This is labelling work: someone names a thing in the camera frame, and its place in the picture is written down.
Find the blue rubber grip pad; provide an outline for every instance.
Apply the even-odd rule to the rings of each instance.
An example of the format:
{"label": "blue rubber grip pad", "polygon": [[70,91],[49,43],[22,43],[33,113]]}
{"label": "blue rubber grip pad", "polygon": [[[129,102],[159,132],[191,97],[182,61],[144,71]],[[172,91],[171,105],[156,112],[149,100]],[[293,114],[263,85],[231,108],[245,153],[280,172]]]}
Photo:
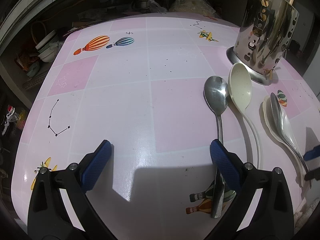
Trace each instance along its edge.
{"label": "blue rubber grip pad", "polygon": [[320,156],[320,145],[314,147],[313,150],[306,152],[305,155],[303,156],[303,159],[305,161],[310,161],[319,156]]}
{"label": "blue rubber grip pad", "polygon": [[110,156],[111,143],[106,141],[81,175],[81,189],[83,192],[93,189]]}
{"label": "blue rubber grip pad", "polygon": [[241,189],[240,174],[236,167],[232,164],[227,154],[226,149],[222,148],[218,142],[212,141],[210,144],[210,155],[212,163],[217,165],[228,187],[239,193]]}

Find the stainless steel spoon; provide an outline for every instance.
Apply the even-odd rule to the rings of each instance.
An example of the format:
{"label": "stainless steel spoon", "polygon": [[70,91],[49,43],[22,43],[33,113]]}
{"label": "stainless steel spoon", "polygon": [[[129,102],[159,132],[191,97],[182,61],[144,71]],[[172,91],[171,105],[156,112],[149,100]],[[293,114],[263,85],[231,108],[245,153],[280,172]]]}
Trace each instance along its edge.
{"label": "stainless steel spoon", "polygon": [[272,109],[272,115],[273,120],[275,121],[276,129],[280,137],[283,139],[283,141],[290,147],[290,149],[294,152],[298,160],[301,162],[303,168],[306,172],[308,172],[308,167],[303,160],[300,152],[298,149],[294,146],[292,141],[289,139],[289,137],[284,132],[284,124],[283,124],[283,118],[282,118],[282,111],[280,107],[280,103],[278,102],[278,99],[274,93],[271,93],[270,95],[271,99],[271,109]]}
{"label": "stainless steel spoon", "polygon": [[[221,114],[228,106],[229,90],[226,81],[218,76],[209,77],[204,83],[204,99],[217,120],[218,139],[223,144]],[[217,168],[212,196],[211,217],[221,216],[225,182]]]}

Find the stacked bowls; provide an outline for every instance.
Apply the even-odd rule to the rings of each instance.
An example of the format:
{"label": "stacked bowls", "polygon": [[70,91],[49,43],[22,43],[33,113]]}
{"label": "stacked bowls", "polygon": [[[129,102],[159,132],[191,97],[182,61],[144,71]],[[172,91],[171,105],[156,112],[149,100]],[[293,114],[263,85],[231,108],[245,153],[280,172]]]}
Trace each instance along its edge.
{"label": "stacked bowls", "polygon": [[59,41],[56,31],[50,32],[36,45],[36,50],[40,53],[39,58],[43,62],[52,62],[58,54],[58,48],[50,48],[50,43]]}

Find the pink table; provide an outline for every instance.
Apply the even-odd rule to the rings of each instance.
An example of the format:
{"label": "pink table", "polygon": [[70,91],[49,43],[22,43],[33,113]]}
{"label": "pink table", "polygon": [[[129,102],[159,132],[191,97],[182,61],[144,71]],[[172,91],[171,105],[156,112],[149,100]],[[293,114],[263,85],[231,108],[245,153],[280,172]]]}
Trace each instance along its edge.
{"label": "pink table", "polygon": [[[201,211],[186,213],[202,203],[191,202],[189,195],[205,191],[215,170],[209,145],[217,137],[216,121],[203,99],[203,85],[212,75],[228,80],[226,49],[238,32],[223,20],[167,13],[122,18],[71,34],[21,136],[12,178],[19,217],[27,223],[30,187],[41,162],[50,157],[49,168],[65,169],[107,139],[114,156],[87,197],[113,234],[118,239],[204,239],[218,220]],[[124,37],[130,39],[118,41]],[[74,55],[79,48],[97,48],[106,41],[100,49]],[[275,70],[272,85],[252,83],[247,114],[261,136],[263,169],[283,169],[296,210],[306,189],[296,182],[296,164],[288,151],[270,137],[260,117],[261,104],[271,92],[286,95],[285,109],[305,153],[319,144],[320,103],[287,61],[281,59]],[[256,165],[247,123],[230,108],[222,119],[225,147]],[[247,153],[250,144],[252,153]],[[62,196],[72,222],[82,228],[64,190]],[[259,196],[241,227],[248,225]]]}

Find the white ceramic spoon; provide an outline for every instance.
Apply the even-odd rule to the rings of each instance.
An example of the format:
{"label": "white ceramic spoon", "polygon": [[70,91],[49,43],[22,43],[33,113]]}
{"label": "white ceramic spoon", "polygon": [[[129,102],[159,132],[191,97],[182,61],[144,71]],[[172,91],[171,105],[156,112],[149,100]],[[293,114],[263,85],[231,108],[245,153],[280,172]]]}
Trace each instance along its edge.
{"label": "white ceramic spoon", "polygon": [[[303,187],[305,180],[304,180],[304,175],[306,174],[301,162],[297,158],[297,156],[294,154],[294,152],[291,150],[291,148],[282,140],[282,138],[278,135],[278,132],[276,130],[274,121],[273,121],[273,116],[272,116],[272,110],[271,110],[271,101],[270,101],[270,96],[266,96],[263,100],[262,103],[262,109],[263,109],[263,116],[264,120],[266,122],[267,127],[269,128],[269,131],[271,135],[279,142],[284,144],[289,151],[292,153],[292,156],[295,158],[297,164],[298,164],[298,171],[296,170],[296,173],[298,176],[300,176],[300,183],[301,186]],[[284,125],[284,133],[288,136],[288,138],[292,141],[294,146],[298,149],[300,152],[299,146],[297,144],[297,141],[294,137],[289,119],[287,117],[287,114],[285,113],[285,110],[282,108],[281,109],[282,116],[283,116],[283,125]]]}
{"label": "white ceramic spoon", "polygon": [[242,114],[243,118],[247,121],[250,126],[254,139],[257,145],[257,153],[258,153],[258,165],[257,169],[262,168],[262,149],[261,149],[261,140],[258,134],[256,127],[250,118],[245,114],[245,110],[248,107],[251,101],[251,93],[252,93],[252,83],[250,75],[245,68],[245,66],[241,63],[235,63],[229,73],[228,78],[228,87],[230,97],[235,104],[236,108]]}

